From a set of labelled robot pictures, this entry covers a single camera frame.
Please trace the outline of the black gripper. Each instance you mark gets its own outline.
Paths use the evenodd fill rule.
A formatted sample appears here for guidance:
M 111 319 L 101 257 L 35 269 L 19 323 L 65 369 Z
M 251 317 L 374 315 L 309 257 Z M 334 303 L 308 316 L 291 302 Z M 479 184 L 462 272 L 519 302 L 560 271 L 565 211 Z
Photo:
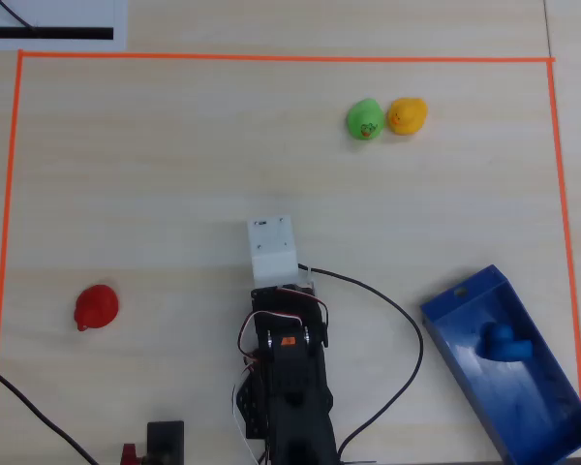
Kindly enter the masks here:
M 287 285 L 255 289 L 251 299 L 251 317 L 260 345 L 266 342 L 268 333 L 306 328 L 311 343 L 328 346 L 329 310 L 312 288 Z

